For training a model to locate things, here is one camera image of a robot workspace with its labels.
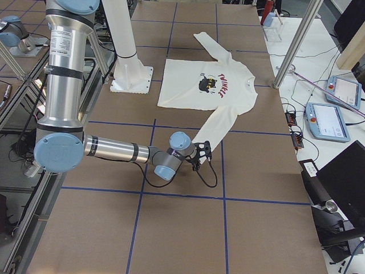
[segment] white table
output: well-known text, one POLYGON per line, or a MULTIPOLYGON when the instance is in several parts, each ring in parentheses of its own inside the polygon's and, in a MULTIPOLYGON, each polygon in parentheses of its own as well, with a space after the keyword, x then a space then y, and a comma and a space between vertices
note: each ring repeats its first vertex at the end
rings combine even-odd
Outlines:
MULTIPOLYGON (((290 43, 294 37, 294 34, 300 24, 300 18, 283 18, 283 25, 278 28, 278 32, 282 38, 281 42, 266 42, 268 52, 270 54, 271 65, 274 70, 274 74, 278 72, 277 66, 280 66, 284 57, 278 57, 275 55, 285 55, 287 49, 290 46, 290 43)), ((279 26, 278 21, 274 21, 275 26, 279 26)), ((306 38, 304 39, 297 56, 298 57, 305 57, 305 56, 313 56, 319 53, 325 52, 331 48, 334 48, 336 44, 331 39, 330 35, 328 34, 325 26, 323 25, 320 19, 315 19, 312 26, 310 27, 306 38)), ((330 71, 332 68, 332 64, 336 60, 337 56, 339 55, 339 51, 335 47, 334 49, 330 50, 327 53, 318 55, 316 57, 307 57, 307 58, 295 58, 293 64, 296 67, 296 72, 305 76, 307 79, 311 81, 318 81, 320 79, 327 80, 330 76, 330 71)), ((339 70, 334 64, 333 70, 331 75, 339 75, 344 74, 350 71, 346 70, 339 70)), ((348 73, 346 75, 342 75, 342 78, 354 80, 356 81, 355 77, 352 73, 348 73)), ((303 106, 298 104, 297 102, 293 101, 290 97, 293 93, 294 85, 299 78, 293 74, 288 74, 279 91, 280 95, 283 98, 282 102, 287 103, 289 102, 293 106, 295 106, 297 111, 303 111, 303 106)), ((319 86, 324 87, 326 85, 326 81, 321 81, 318 83, 319 86)), ((299 81, 295 88, 293 98, 302 103, 303 105, 306 104, 308 101, 310 94, 313 90, 313 86, 309 83, 304 81, 299 81)), ((316 103, 328 103, 325 99, 325 95, 320 90, 316 89, 313 92, 313 96, 310 97, 309 102, 316 102, 316 103)), ((361 112, 365 112, 365 104, 362 103, 361 112)), ((362 118, 354 114, 349 110, 345 110, 342 108, 342 114, 346 123, 356 123, 360 122, 362 118)), ((365 123, 359 124, 356 126, 349 126, 347 127, 348 132, 350 134, 351 141, 348 143, 338 143, 338 142, 331 142, 331 141, 324 141, 314 139, 312 134, 309 131, 309 128, 306 122, 303 120, 303 112, 297 113, 297 122, 298 125, 303 129, 304 137, 311 142, 313 142, 319 149, 319 156, 318 159, 315 161, 317 167, 321 169, 325 166, 330 160, 335 158, 340 152, 342 152, 346 147, 348 147, 353 141, 359 140, 362 144, 365 144, 365 123)), ((304 148, 300 149, 297 154, 298 161, 305 160, 305 159, 315 159, 317 157, 317 150, 316 148, 310 144, 308 141, 304 140, 304 148)), ((323 255, 326 260, 327 270, 329 274, 338 273, 338 269, 341 266, 340 264, 337 265, 330 265, 329 262, 331 261, 329 255, 326 252, 323 252, 323 255)), ((357 255, 354 257, 350 268, 347 271, 349 273, 363 273, 365 272, 365 255, 357 255)))

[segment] white shirt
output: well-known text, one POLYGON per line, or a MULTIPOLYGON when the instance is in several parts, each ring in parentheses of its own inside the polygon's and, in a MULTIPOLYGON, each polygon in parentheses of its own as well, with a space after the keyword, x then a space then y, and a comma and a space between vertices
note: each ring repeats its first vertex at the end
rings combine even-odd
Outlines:
POLYGON ((159 107, 215 110, 193 143, 217 147, 241 115, 251 110, 257 93, 255 76, 207 33, 194 34, 217 62, 166 60, 159 107))

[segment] light blue cap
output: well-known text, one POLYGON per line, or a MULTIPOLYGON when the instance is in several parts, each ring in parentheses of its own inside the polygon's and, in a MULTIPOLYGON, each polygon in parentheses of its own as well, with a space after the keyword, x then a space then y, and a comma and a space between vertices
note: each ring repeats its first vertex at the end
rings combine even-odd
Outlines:
POLYGON ((165 181, 170 181, 175 175, 175 170, 166 166, 156 166, 155 174, 165 181))
POLYGON ((175 132, 170 137, 170 146, 174 150, 184 150, 191 144, 190 137, 182 131, 175 132))
POLYGON ((89 15, 98 9, 100 0, 56 0, 56 3, 72 13, 89 15))
POLYGON ((57 132, 35 145, 34 158, 46 171, 66 172, 75 168, 84 155, 84 145, 76 136, 57 132))
POLYGON ((16 47, 20 42, 20 38, 14 33, 0 33, 0 41, 7 47, 16 47))
POLYGON ((5 21, 5 22, 9 22, 9 23, 20 22, 21 21, 19 19, 19 17, 17 17, 16 15, 5 16, 4 18, 2 18, 2 20, 5 21))

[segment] shirt sleeve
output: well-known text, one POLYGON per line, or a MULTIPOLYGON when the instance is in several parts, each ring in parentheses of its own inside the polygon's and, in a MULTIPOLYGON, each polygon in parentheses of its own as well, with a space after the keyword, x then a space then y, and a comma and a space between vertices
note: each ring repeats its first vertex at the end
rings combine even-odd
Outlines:
POLYGON ((208 140, 213 151, 233 127, 236 119, 237 111, 235 108, 229 106, 218 107, 201 127, 193 139, 193 143, 203 143, 208 140))
POLYGON ((226 51, 221 45, 212 39, 207 33, 194 34, 194 37, 206 49, 211 57, 219 62, 228 64, 232 60, 230 52, 226 51))

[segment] white mounting plate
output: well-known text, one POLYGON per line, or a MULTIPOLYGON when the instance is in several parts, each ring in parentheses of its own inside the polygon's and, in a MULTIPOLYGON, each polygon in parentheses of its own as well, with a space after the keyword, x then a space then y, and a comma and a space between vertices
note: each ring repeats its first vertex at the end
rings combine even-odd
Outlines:
POLYGON ((124 78, 115 78, 110 86, 112 92, 128 92, 147 94, 151 85, 153 67, 145 67, 149 71, 148 78, 141 79, 138 83, 127 87, 124 78))
MULTIPOLYGON (((47 38, 34 38, 34 43, 36 45, 43 45, 45 43, 48 42, 47 38)), ((35 47, 35 49, 27 52, 27 53, 23 53, 20 51, 20 49, 18 47, 11 47, 10 48, 10 53, 12 54, 12 56, 14 57, 37 57, 37 55, 39 54, 40 50, 43 49, 43 46, 39 46, 39 47, 35 47)))

